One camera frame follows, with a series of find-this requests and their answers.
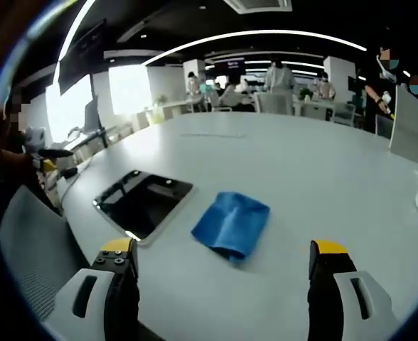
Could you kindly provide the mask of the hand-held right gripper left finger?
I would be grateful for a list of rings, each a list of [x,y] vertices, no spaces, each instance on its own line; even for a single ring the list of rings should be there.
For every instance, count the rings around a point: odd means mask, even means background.
[[[57,293],[47,329],[56,340],[138,340],[137,240],[113,239]]]

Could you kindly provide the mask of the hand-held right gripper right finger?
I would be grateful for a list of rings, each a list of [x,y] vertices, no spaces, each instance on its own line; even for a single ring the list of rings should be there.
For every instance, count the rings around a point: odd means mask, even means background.
[[[309,247],[309,340],[388,340],[399,327],[386,290],[338,243]]]

